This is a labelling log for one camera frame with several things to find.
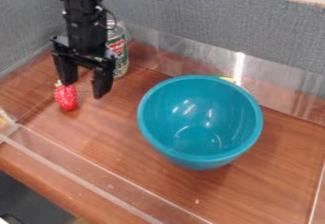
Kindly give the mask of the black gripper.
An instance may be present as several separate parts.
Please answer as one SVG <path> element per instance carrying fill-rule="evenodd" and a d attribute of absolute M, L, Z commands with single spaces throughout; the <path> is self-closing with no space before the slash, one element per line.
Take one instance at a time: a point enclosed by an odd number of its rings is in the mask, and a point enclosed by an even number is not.
<path fill-rule="evenodd" d="M 112 75 L 115 58 L 107 49 L 98 49 L 84 53 L 71 48 L 64 35 L 54 36 L 52 57 L 60 81 L 64 85 L 74 84 L 79 80 L 78 67 L 92 70 L 92 96 L 100 99 L 112 89 Z"/>

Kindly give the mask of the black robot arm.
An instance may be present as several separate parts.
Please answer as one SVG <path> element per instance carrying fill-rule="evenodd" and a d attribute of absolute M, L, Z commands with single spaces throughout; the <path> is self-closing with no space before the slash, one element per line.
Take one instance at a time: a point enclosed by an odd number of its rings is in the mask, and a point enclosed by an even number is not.
<path fill-rule="evenodd" d="M 51 38 L 52 58 L 64 85 L 79 80 L 78 67 L 92 71 L 92 96 L 100 99 L 112 89 L 116 55 L 107 47 L 107 14 L 103 0 L 62 0 L 66 34 Z"/>

